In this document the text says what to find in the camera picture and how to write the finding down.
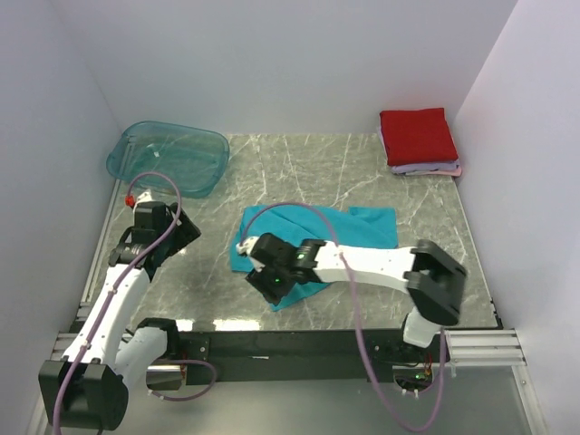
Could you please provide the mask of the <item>teal transparent plastic basin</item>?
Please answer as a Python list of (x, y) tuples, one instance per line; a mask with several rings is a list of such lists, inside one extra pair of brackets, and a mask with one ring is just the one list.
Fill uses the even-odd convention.
[(169, 177), (185, 198), (208, 196), (226, 171), (229, 143), (220, 133), (141, 121), (126, 129), (106, 159), (114, 178), (132, 181), (142, 172)]

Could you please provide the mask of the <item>teal t-shirt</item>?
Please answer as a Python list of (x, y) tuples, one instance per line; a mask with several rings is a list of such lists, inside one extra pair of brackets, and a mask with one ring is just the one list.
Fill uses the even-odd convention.
[[(340, 211), (319, 206), (318, 209), (331, 223), (342, 244), (369, 248), (396, 248), (399, 245), (394, 208), (350, 206)], [(249, 237), (272, 233), (294, 246), (307, 238), (331, 238), (326, 224), (306, 208), (283, 206), (267, 209), (265, 205), (245, 208), (229, 249), (230, 269), (237, 273), (252, 270), (250, 260), (237, 254), (237, 244), (243, 233)]]

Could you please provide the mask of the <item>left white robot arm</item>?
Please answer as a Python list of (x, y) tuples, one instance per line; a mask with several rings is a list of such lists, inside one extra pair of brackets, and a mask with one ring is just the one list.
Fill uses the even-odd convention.
[(105, 283), (81, 331), (38, 379), (55, 433), (64, 428), (116, 430), (131, 389), (154, 363), (181, 352), (177, 323), (146, 318), (122, 340), (136, 306), (163, 262), (201, 235), (179, 203), (148, 200), (133, 208), (133, 224), (112, 250)]

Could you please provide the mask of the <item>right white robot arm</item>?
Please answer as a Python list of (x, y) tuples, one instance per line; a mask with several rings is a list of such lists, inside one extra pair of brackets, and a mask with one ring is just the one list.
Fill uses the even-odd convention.
[(252, 264), (247, 282), (273, 305), (280, 305), (296, 285), (311, 283), (353, 281), (408, 295), (413, 308), (397, 343), (401, 357), (410, 362), (429, 351), (440, 328), (459, 323), (467, 270), (430, 240), (400, 248), (337, 246), (322, 239), (293, 246), (265, 233), (237, 244), (236, 251)]

